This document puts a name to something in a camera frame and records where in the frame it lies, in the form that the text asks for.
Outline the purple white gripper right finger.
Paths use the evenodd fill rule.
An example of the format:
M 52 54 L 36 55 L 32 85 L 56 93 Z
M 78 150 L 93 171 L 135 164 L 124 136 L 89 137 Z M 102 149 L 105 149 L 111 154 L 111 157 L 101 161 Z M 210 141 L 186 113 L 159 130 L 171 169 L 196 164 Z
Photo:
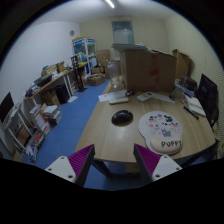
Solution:
M 182 169 L 168 155 L 158 155 L 151 150 L 135 144 L 133 154 L 143 180 L 147 183 L 157 181 Z

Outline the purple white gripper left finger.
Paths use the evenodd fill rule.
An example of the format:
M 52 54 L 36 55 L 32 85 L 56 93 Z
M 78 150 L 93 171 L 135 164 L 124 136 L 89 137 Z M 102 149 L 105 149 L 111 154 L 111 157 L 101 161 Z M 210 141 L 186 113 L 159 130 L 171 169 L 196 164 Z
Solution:
M 84 186 L 94 155 L 95 147 L 91 144 L 68 157 L 60 156 L 46 168 L 46 171 Z

